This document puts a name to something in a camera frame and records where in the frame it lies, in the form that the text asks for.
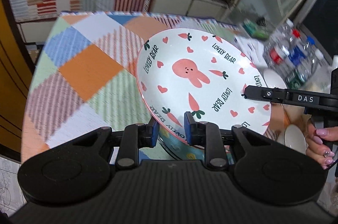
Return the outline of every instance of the bottle cap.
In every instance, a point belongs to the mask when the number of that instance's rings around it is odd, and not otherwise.
[[[286,20],[286,24],[287,24],[290,28],[293,28],[293,23],[291,22],[290,19],[287,19],[287,20]]]
[[[338,55],[333,56],[332,67],[333,67],[333,69],[338,68]]]
[[[317,57],[319,60],[323,60],[323,59],[324,59],[324,55],[323,55],[323,53],[322,53],[319,49],[316,49],[315,55],[316,55],[316,57]]]
[[[297,29],[294,29],[294,30],[292,31],[292,34],[293,34],[296,38],[300,38],[300,33],[299,33],[299,31],[298,31]]]
[[[311,45],[314,45],[314,44],[315,44],[315,40],[313,40],[310,36],[308,36],[308,42],[309,42]]]

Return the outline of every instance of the plastic bottle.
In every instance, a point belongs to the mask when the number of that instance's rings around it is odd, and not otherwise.
[[[285,79],[285,83],[290,89],[300,89],[315,74],[319,62],[324,59],[323,53],[316,49],[309,57],[301,60],[300,65],[296,67]]]
[[[282,64],[284,59],[290,55],[290,50],[296,46],[299,37],[300,33],[294,29],[288,36],[276,41],[273,47],[264,55],[268,67],[275,68],[275,66]]]
[[[294,30],[294,35],[298,38],[295,47],[290,51],[289,56],[285,58],[284,62],[276,67],[277,73],[283,78],[300,65],[301,60],[307,58],[316,50],[315,41],[311,37],[308,36],[306,41],[303,41],[297,30]]]
[[[293,23],[287,19],[285,24],[277,28],[273,34],[271,34],[270,38],[264,42],[264,52],[263,55],[269,53],[271,48],[278,42],[280,39],[288,37],[291,34],[291,30],[293,29]]]
[[[338,55],[334,55],[332,66],[321,65],[316,70],[312,79],[305,85],[305,90],[322,93],[330,93],[331,90],[331,73],[338,68]]]

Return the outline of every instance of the bunny illustration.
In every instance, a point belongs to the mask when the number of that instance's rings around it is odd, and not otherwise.
[[[173,72],[182,78],[188,78],[189,81],[197,88],[202,87],[202,82],[209,84],[209,78],[200,72],[194,61],[189,59],[180,59],[172,65]]]

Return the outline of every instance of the plate rim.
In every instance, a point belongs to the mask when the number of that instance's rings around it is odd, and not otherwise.
[[[186,28],[186,27],[183,28],[183,27],[182,27],[182,28],[174,28],[174,29],[188,29],[188,28]],[[162,33],[162,32],[167,31],[167,30],[172,30],[172,29],[165,29],[165,30],[162,30],[162,31],[157,32],[156,34]],[[192,29],[192,30],[197,30],[197,31],[200,31],[200,32],[208,33],[208,34],[213,34],[213,33],[207,32],[207,31],[199,30],[199,29]],[[226,41],[227,44],[233,46],[233,47],[234,47],[235,49],[237,49],[239,52],[243,53],[240,49],[236,48],[236,47],[235,47],[233,44],[231,44],[229,41],[227,41],[227,40],[224,39],[224,38],[222,38],[222,39],[223,39],[224,41]],[[183,140],[181,137],[177,136],[175,133],[173,133],[173,132],[172,132],[170,129],[168,129],[166,126],[162,126],[162,125],[161,125],[162,122],[161,122],[161,121],[159,120],[159,118],[153,113],[153,111],[151,110],[150,106],[148,105],[148,103],[147,103],[146,100],[144,99],[144,96],[143,96],[142,91],[141,91],[141,86],[140,86],[140,84],[139,84],[139,78],[138,78],[138,73],[137,73],[137,65],[138,65],[138,62],[139,62],[139,57],[140,57],[142,48],[143,48],[143,46],[144,46],[144,44],[145,44],[146,42],[147,42],[147,41],[145,41],[145,42],[142,44],[142,47],[141,47],[141,49],[139,50],[139,52],[138,52],[138,54],[137,54],[137,59],[136,59],[136,72],[135,72],[137,88],[138,88],[138,90],[139,90],[139,93],[141,94],[141,98],[142,98],[142,100],[143,100],[143,103],[146,105],[146,107],[147,107],[147,109],[150,111],[150,114],[152,115],[152,117],[155,118],[155,120],[159,123],[159,125],[160,125],[161,127],[163,127],[167,132],[169,132],[172,136],[174,136],[174,137],[176,137],[177,139],[179,139],[179,140],[180,140],[181,142],[183,142],[184,144],[188,144],[186,140]],[[245,57],[249,60],[250,63],[253,63],[253,62],[249,59],[249,57],[246,56],[245,53],[243,53],[243,54],[244,54]],[[260,72],[258,72],[258,73],[259,73],[259,75],[263,78],[263,82],[264,82],[264,84],[265,84],[265,87],[267,87],[263,75],[262,75]]]

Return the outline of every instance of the red bottle cap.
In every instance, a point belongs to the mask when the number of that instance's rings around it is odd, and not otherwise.
[[[294,29],[292,31],[292,34],[296,37],[296,38],[300,38],[300,32],[297,29]]]

